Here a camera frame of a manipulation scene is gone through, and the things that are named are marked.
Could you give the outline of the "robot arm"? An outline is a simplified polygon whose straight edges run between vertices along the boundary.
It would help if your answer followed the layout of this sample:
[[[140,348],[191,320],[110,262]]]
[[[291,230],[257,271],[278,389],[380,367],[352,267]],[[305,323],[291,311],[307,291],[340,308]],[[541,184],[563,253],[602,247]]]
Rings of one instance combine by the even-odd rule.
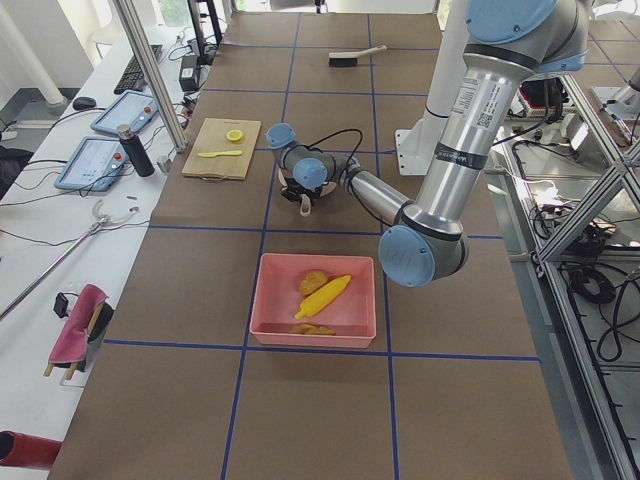
[[[422,287],[448,277],[468,257],[461,214],[518,88],[582,67],[590,10],[588,1],[471,1],[450,15],[448,24],[468,36],[458,55],[466,70],[414,200],[357,161],[300,143],[287,123],[266,133],[275,162],[303,189],[341,185],[391,222],[378,257],[395,283]]]

